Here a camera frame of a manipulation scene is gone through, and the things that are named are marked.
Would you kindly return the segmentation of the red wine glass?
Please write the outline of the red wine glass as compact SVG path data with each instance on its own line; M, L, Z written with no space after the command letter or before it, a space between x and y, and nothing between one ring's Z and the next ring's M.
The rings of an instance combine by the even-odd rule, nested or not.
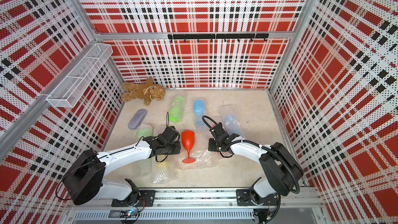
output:
M181 143L184 149L187 151L188 156L182 160L182 163L190 164L196 162L196 160L190 156L190 152L195 144L195 133L190 130L183 131L181 134Z

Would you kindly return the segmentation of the clear bubble wrap sheet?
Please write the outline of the clear bubble wrap sheet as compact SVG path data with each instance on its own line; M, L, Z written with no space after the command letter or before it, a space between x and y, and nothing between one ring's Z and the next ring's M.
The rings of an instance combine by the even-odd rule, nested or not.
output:
M181 151L178 155L172 156L172 165L179 170L208 169L215 167L221 160L217 152L208 151L209 136L204 129L193 130L195 133L195 144L190 152L190 156L196 160L194 163L184 164L182 160L187 158L187 151L181 144Z

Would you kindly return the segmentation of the blue wine glass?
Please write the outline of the blue wine glass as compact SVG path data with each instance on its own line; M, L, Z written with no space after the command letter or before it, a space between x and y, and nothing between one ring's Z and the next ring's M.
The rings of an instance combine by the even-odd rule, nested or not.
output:
M205 102L202 99L195 100L193 102L193 113L195 117L195 126L197 128L205 127L202 116L206 114Z

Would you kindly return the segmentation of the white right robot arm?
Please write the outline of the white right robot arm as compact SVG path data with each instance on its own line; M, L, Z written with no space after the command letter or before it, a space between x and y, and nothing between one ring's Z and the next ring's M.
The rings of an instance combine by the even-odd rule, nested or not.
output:
M291 153L281 143L262 145L238 134L228 134L221 123L209 125L212 138L208 150L221 155L239 155L261 165L265 177L259 178L248 190L243 200L253 205L263 205L272 196L277 198L290 193L299 194L299 180L304 171Z

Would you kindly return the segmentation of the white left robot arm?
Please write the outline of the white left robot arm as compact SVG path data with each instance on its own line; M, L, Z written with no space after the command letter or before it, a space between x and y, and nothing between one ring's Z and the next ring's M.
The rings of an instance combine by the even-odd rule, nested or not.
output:
M157 136L140 138L137 143L116 150L86 150L62 177L62 184L75 205L93 199L111 199L116 207L135 205L142 199L142 194L132 180L109 181L105 176L141 160L178 155L180 138L180 133L171 126Z

